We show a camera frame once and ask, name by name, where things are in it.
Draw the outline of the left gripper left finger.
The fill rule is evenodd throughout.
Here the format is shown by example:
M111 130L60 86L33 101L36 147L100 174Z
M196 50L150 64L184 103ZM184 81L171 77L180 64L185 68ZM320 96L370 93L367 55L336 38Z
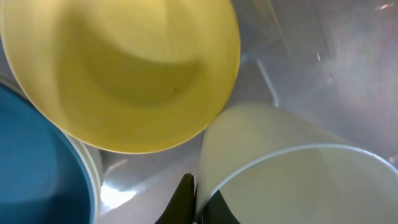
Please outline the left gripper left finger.
M155 224L191 224L195 211L194 207L194 177L192 174L185 174Z

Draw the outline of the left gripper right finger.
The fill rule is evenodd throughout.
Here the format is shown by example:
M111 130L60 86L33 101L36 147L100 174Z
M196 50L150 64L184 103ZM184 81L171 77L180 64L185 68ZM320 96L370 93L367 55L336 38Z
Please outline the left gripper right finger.
M218 190L207 202L200 216L201 224L240 224Z

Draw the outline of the cream white cup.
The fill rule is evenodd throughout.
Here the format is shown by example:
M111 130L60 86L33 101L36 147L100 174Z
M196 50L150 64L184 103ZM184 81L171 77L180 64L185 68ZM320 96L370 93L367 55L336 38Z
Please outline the cream white cup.
M385 159L260 103L207 128L196 217L220 191L240 223L396 223L397 170Z

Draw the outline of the yellow small bowl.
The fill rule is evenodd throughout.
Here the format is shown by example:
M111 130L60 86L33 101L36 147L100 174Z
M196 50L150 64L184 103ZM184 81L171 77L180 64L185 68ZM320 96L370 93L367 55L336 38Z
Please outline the yellow small bowl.
M230 0L2 1L1 40L49 121L126 154L201 133L228 101L241 55Z

